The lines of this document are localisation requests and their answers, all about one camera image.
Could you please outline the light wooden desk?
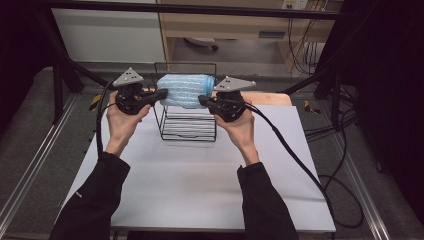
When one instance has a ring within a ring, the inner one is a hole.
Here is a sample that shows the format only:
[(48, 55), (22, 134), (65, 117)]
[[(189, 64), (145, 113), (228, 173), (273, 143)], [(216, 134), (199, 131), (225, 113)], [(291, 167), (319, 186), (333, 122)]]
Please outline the light wooden desk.
[[(159, 4), (206, 5), (246, 8), (282, 8), (283, 0), (156, 0)], [(308, 0), (304, 10), (338, 12), (343, 0)], [(279, 19), (242, 16), (159, 15), (165, 41), (165, 56), (171, 53), (177, 38), (266, 39), (274, 40), (289, 73), (300, 69), (302, 47), (307, 42), (324, 43), (333, 27), (332, 20)]]

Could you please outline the white cabinet panel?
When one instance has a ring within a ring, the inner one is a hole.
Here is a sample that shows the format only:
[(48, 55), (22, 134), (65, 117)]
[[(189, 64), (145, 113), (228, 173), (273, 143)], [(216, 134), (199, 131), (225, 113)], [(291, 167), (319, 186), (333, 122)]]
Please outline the white cabinet panel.
[(69, 56), (79, 62), (164, 61), (154, 13), (53, 9)]

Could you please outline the yellow black tape marker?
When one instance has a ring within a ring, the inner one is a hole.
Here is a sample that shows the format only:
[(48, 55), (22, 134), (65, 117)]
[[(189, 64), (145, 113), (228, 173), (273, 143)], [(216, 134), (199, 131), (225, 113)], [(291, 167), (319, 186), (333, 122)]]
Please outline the yellow black tape marker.
[(308, 100), (304, 100), (304, 110), (314, 114), (321, 114), (319, 109), (313, 108)]
[(96, 109), (96, 107), (97, 107), (97, 105), (100, 101), (100, 98), (101, 98), (101, 94), (97, 94), (96, 96), (94, 96), (94, 98), (93, 98), (93, 100), (90, 104), (89, 111), (94, 111)]

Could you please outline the blue striped towel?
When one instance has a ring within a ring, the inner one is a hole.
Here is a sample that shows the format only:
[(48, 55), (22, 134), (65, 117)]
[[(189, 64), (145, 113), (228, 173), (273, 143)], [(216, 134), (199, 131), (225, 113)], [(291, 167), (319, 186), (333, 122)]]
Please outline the blue striped towel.
[(157, 82), (159, 89), (167, 89), (167, 97), (160, 101), (164, 106), (201, 109), (199, 96), (210, 97), (215, 78), (206, 74), (167, 74)]

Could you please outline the black curtain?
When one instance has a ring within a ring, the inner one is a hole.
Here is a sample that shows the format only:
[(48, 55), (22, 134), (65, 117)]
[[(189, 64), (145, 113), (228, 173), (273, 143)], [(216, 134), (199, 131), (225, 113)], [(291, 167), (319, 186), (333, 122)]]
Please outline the black curtain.
[(0, 0), (0, 133), (19, 110), (34, 76), (51, 65), (32, 0)]
[(344, 81), (358, 89), (377, 159), (424, 224), (424, 0), (379, 0), (358, 34)]

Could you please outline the black wire rack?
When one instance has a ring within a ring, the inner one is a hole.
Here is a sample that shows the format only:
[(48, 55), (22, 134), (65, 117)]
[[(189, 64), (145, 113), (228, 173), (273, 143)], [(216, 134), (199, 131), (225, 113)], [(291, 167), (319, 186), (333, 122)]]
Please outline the black wire rack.
[[(159, 89), (158, 80), (167, 74), (206, 74), (213, 76), (216, 83), (216, 65), (213, 63), (157, 62), (154, 64), (154, 69), (155, 72), (151, 76), (157, 89)], [(162, 110), (156, 110), (155, 116), (163, 140), (205, 142), (216, 140), (216, 123), (205, 107), (187, 109), (162, 104), (161, 106)]]

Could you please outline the black metal frame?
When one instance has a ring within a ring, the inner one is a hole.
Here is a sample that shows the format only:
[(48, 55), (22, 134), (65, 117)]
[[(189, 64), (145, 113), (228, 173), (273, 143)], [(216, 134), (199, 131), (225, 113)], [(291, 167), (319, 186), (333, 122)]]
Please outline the black metal frame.
[(156, 3), (131, 3), (131, 2), (104, 2), (104, 1), (75, 1), (75, 0), (35, 0), (32, 3), (32, 11), (41, 25), (49, 45), (53, 48), (55, 61), (53, 64), (55, 81), (55, 120), (62, 114), (59, 109), (59, 82), (64, 78), (70, 89), (74, 92), (83, 89), (77, 72), (90, 80), (107, 88), (107, 82), (100, 76), (90, 72), (85, 67), (76, 63), (67, 53), (65, 45), (62, 44), (61, 35), (56, 32), (50, 21), (46, 18), (46, 11), (54, 9), (71, 10), (94, 10), (115, 12), (142, 12), (142, 13), (166, 13), (166, 14), (188, 14), (188, 15), (216, 15), (216, 16), (242, 16), (279, 19), (318, 19), (318, 20), (350, 20), (352, 13), (346, 12), (322, 12), (308, 10), (271, 10), (265, 8), (227, 7), (227, 6), (202, 6), (181, 4), (156, 4)]

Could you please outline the white power strip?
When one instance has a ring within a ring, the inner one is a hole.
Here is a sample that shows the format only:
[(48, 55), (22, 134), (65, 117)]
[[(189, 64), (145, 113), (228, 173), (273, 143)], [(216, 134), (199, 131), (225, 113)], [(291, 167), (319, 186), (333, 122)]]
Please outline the white power strip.
[(304, 10), (308, 0), (283, 0), (282, 8), (288, 10)]

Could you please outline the person's right hand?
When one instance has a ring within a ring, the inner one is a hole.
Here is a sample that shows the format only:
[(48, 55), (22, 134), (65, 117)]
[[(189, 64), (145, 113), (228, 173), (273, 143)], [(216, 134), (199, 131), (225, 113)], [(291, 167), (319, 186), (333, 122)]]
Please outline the person's right hand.
[(228, 134), (232, 143), (242, 154), (246, 165), (259, 162), (259, 155), (254, 143), (254, 116), (250, 110), (245, 110), (239, 119), (225, 122), (218, 115), (214, 116), (217, 124)]

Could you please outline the person's left hand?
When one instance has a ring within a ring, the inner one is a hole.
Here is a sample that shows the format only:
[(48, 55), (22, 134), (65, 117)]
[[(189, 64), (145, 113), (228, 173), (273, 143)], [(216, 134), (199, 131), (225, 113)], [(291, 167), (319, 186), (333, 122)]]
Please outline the person's left hand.
[(120, 156), (134, 134), (137, 125), (148, 115), (151, 106), (144, 106), (136, 115), (127, 115), (118, 109), (116, 96), (116, 91), (109, 94), (106, 117), (110, 137), (106, 146), (106, 152)]

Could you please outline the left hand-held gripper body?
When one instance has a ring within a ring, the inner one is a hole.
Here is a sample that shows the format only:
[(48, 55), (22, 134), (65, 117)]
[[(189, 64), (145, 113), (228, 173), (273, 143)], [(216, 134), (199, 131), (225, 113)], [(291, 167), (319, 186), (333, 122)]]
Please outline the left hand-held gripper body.
[(150, 103), (148, 97), (152, 92), (144, 90), (143, 81), (141, 75), (128, 68), (113, 82), (113, 86), (118, 90), (115, 102), (121, 112), (137, 115), (146, 104)]

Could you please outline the office chair base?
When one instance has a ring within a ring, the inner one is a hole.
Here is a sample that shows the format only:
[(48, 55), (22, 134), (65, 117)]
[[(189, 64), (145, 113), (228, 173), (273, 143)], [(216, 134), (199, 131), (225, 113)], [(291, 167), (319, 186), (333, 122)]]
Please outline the office chair base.
[(190, 38), (186, 37), (186, 41), (204, 47), (210, 47), (213, 51), (217, 51), (219, 49), (216, 41), (213, 38)]

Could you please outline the wooden board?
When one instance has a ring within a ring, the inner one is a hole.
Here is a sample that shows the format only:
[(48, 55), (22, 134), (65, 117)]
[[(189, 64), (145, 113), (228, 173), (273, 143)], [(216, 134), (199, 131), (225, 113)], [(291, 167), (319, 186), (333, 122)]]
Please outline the wooden board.
[(244, 91), (241, 95), (251, 101), (253, 105), (291, 106), (290, 97), (282, 93), (266, 93), (255, 91)]

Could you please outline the aluminium rail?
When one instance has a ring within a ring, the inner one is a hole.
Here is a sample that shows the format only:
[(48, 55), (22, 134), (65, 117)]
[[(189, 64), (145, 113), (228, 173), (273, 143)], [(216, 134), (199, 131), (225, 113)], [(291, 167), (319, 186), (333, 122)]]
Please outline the aluminium rail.
[(9, 196), (5, 205), (0, 210), (0, 238), (6, 233), (10, 223), (15, 217), (16, 212), (18, 211), (26, 194), (31, 188), (58, 136), (60, 135), (64, 125), (67, 123), (68, 118), (71, 115), (79, 98), (79, 94), (72, 94), (68, 98), (64, 107), (62, 108), (62, 116), (50, 127), (49, 132), (47, 133), (35, 155), (32, 157), (25, 172), (19, 179), (18, 184)]
[(374, 236), (375, 240), (390, 240), (390, 234), (382, 220), (377, 207), (363, 181), (359, 171), (357, 170), (353, 158), (347, 150), (347, 143), (343, 140), (341, 133), (336, 133), (334, 142), (344, 160), (345, 172), (352, 184), (354, 192), (363, 207), (363, 213), (367, 224)]

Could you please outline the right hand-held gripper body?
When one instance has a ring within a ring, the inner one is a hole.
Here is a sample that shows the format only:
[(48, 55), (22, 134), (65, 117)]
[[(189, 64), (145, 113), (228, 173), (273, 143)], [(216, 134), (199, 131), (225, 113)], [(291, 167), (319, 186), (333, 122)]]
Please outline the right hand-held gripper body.
[(214, 114), (220, 116), (225, 122), (239, 119), (246, 109), (241, 89), (255, 85), (254, 81), (226, 76), (214, 87), (216, 94), (213, 101), (217, 104), (213, 108)]

